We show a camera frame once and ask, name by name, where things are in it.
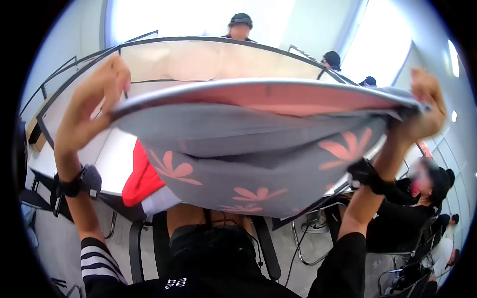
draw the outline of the black cap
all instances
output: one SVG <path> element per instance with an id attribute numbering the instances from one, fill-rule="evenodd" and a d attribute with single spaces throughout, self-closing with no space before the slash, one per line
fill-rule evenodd
<path id="1" fill-rule="evenodd" d="M 328 64 L 331 65 L 331 67 L 333 67 L 334 70 L 337 70 L 337 71 L 341 70 L 340 68 L 341 58 L 337 52 L 329 51 L 323 56 L 323 58 L 326 59 L 326 62 L 328 62 Z"/>
<path id="2" fill-rule="evenodd" d="M 450 179 L 446 170 L 443 168 L 429 169 L 429 177 L 432 179 L 432 193 L 429 196 L 431 207 L 436 206 L 440 209 L 442 201 L 446 198 L 450 189 Z"/>
<path id="3" fill-rule="evenodd" d="M 247 24 L 250 29 L 253 28 L 252 18 L 246 13 L 237 13 L 235 14 L 232 19 L 230 19 L 229 26 L 233 26 L 238 23 Z"/>
<path id="4" fill-rule="evenodd" d="M 366 80 L 359 83 L 361 86 L 365 86 L 365 83 L 369 86 L 375 87 L 376 86 L 376 79 L 373 77 L 366 77 Z"/>

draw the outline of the shoe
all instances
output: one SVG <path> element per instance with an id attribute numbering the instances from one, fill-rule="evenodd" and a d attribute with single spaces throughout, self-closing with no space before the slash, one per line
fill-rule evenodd
<path id="1" fill-rule="evenodd" d="M 384 291 L 384 294 L 385 294 L 385 295 L 390 295 L 390 294 L 393 293 L 393 291 L 394 291 L 394 289 L 393 289 L 392 287 L 388 287 L 388 288 L 386 289 L 386 291 Z"/>
<path id="2" fill-rule="evenodd" d="M 391 284 L 392 284 L 393 286 L 397 286 L 400 280 L 401 280 L 401 279 L 400 279 L 399 277 L 398 277 L 398 278 L 395 278 L 395 279 L 393 279 L 393 281 L 391 282 Z"/>

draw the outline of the window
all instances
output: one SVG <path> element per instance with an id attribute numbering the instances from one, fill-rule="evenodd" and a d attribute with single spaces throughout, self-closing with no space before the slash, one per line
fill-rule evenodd
<path id="1" fill-rule="evenodd" d="M 252 18 L 254 25 L 249 37 L 258 43 L 278 47 L 295 5 L 294 0 L 109 1 L 108 46 L 154 30 L 158 30 L 158 37 L 222 36 L 228 31 L 230 18 L 244 12 Z"/>
<path id="2" fill-rule="evenodd" d="M 459 77 L 459 59 L 457 58 L 456 47 L 451 41 L 449 41 L 449 50 L 450 50 L 450 61 L 452 63 L 452 72 L 458 78 Z"/>
<path id="3" fill-rule="evenodd" d="M 367 76 L 378 87 L 393 83 L 411 47 L 410 30 L 387 0 L 369 0 L 358 31 L 342 62 L 342 74 L 354 82 Z"/>

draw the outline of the black hair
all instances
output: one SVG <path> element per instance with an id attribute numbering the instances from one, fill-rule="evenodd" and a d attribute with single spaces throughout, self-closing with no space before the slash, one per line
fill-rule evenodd
<path id="1" fill-rule="evenodd" d="M 452 261 L 452 263 L 449 264 L 449 266 L 453 266 L 455 265 L 460 259 L 460 250 L 458 250 L 456 248 L 456 254 L 455 254 L 455 257 L 454 257 L 454 261 Z"/>
<path id="2" fill-rule="evenodd" d="M 456 225 L 459 223 L 459 214 L 453 214 L 452 219 L 456 222 Z"/>

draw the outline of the red fabric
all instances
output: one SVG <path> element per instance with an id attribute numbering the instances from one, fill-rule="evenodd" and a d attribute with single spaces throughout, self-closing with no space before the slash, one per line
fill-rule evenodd
<path id="1" fill-rule="evenodd" d="M 133 172 L 127 179 L 122 192 L 124 205 L 134 206 L 164 185 L 165 183 L 149 163 L 138 139 L 133 150 Z"/>

